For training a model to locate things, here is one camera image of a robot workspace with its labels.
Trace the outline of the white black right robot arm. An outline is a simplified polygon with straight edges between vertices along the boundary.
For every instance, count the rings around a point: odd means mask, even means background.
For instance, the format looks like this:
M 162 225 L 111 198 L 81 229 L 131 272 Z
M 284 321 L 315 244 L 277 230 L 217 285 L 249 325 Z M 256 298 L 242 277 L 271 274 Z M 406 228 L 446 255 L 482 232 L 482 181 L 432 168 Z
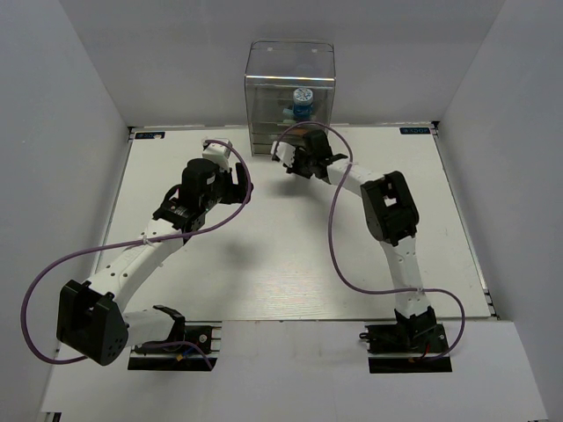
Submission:
M 416 257 L 420 216 L 404 175 L 369 171 L 351 157 L 333 153 L 322 130 L 305 133 L 303 143 L 296 146 L 277 141 L 271 154 L 286 172 L 318 178 L 335 186 L 336 193 L 346 190 L 362 200 L 367 229 L 381 245 L 391 274 L 390 293 L 396 298 L 395 336 L 405 349 L 420 349 L 428 342 L 436 317 L 424 292 Z

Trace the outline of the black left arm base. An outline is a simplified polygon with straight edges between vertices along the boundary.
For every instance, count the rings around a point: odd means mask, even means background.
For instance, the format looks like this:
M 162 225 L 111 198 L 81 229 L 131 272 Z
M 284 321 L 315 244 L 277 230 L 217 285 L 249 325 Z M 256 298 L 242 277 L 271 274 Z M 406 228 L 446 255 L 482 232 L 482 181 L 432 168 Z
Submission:
M 222 323 L 186 323 L 183 331 L 164 343 L 173 346 L 135 346 L 128 358 L 129 371 L 211 372 L 221 349 Z

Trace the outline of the blue white round jar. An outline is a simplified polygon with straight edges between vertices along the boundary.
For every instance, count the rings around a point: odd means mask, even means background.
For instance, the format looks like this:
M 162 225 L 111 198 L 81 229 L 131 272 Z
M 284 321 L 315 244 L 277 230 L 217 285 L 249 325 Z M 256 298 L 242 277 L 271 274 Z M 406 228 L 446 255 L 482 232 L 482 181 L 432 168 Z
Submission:
M 297 119 L 308 120 L 312 114 L 314 93 L 306 87 L 299 87 L 293 91 L 292 112 Z

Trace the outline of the blue highlighter marker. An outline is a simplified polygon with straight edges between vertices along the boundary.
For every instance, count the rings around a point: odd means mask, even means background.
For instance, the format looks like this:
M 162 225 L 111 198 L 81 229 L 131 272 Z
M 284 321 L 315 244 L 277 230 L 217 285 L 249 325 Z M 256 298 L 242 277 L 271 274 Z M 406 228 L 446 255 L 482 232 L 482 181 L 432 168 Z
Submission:
M 293 113 L 292 109 L 289 108 L 284 108 L 282 110 L 282 121 L 281 121 L 284 125 L 294 125 L 297 123 L 297 118 Z

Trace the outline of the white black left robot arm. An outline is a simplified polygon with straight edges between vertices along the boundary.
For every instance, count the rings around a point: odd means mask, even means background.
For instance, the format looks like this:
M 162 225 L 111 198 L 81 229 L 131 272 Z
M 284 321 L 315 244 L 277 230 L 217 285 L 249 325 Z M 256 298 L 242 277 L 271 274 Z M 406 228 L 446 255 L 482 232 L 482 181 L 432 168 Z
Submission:
M 71 280 L 60 292 L 56 337 L 83 356 L 106 366 L 124 348 L 175 351 L 186 345 L 185 317 L 155 305 L 128 312 L 140 286 L 193 235 L 218 204 L 243 204 L 252 184 L 247 167 L 222 167 L 206 159 L 190 160 L 179 184 L 165 194 L 140 243 L 125 248 L 105 268 L 83 282 Z

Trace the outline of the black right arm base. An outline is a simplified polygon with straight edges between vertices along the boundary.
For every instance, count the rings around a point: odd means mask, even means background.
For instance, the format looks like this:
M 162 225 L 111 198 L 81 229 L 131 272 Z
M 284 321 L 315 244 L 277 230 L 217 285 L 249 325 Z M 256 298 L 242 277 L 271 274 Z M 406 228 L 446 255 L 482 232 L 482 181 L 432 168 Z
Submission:
M 409 338 L 399 323 L 365 325 L 369 372 L 378 375 L 451 373 L 449 344 L 442 324 Z

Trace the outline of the clear acrylic drawer organizer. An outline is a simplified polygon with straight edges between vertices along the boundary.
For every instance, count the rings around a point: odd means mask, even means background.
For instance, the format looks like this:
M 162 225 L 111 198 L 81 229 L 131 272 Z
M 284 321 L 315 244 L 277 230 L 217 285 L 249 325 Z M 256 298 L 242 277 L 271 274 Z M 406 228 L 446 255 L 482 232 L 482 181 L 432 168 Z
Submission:
M 245 105 L 253 155 L 267 155 L 272 144 L 290 125 L 282 123 L 282 110 L 292 109 L 293 91 L 313 91 L 308 120 L 328 125 L 336 90 L 334 46 L 315 40 L 256 40 L 245 66 Z

